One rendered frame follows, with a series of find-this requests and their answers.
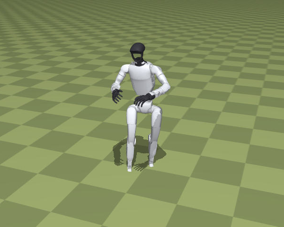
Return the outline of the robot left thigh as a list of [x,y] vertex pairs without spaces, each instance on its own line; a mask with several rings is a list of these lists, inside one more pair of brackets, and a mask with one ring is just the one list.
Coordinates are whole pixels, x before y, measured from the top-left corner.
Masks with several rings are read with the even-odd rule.
[[152,105],[151,107],[151,134],[148,135],[148,142],[157,141],[161,129],[162,108]]

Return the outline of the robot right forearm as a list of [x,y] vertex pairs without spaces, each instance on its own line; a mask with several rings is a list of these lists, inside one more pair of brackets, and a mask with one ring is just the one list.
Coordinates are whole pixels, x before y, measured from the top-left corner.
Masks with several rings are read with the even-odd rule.
[[115,89],[119,90],[118,86],[115,85],[115,83],[113,83],[112,86],[111,86],[111,91],[113,92],[113,90],[115,90]]

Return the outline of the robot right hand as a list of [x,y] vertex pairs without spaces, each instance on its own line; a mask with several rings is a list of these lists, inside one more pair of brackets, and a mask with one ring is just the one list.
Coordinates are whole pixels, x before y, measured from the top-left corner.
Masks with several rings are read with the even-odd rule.
[[[115,90],[113,90],[113,92],[112,92],[112,99],[113,99],[113,101],[114,101],[116,104],[117,104],[116,101],[119,102],[119,100],[117,100],[117,98],[121,100],[121,98],[119,98],[118,95],[121,96],[121,97],[123,97],[122,95],[119,94],[119,92],[123,92],[123,91],[122,91],[122,90],[115,89]],[[116,97],[117,97],[117,98],[116,98]],[[116,100],[116,101],[115,101],[115,100]]]

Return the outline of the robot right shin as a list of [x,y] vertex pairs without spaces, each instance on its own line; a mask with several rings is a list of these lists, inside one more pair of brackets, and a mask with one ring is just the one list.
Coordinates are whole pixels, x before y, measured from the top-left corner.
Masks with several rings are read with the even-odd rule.
[[133,156],[134,156],[134,145],[132,142],[130,142],[128,144],[127,141],[127,145],[126,145],[126,156],[127,156],[127,169],[132,168],[132,160],[133,160]]

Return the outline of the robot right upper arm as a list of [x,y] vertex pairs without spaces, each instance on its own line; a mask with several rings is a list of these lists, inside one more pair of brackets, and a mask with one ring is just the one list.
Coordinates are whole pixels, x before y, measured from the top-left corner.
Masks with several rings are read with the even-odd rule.
[[129,64],[125,64],[121,67],[116,79],[115,79],[115,85],[118,86],[118,88],[120,89],[120,83],[124,80],[126,73],[128,72],[128,68],[129,68]]

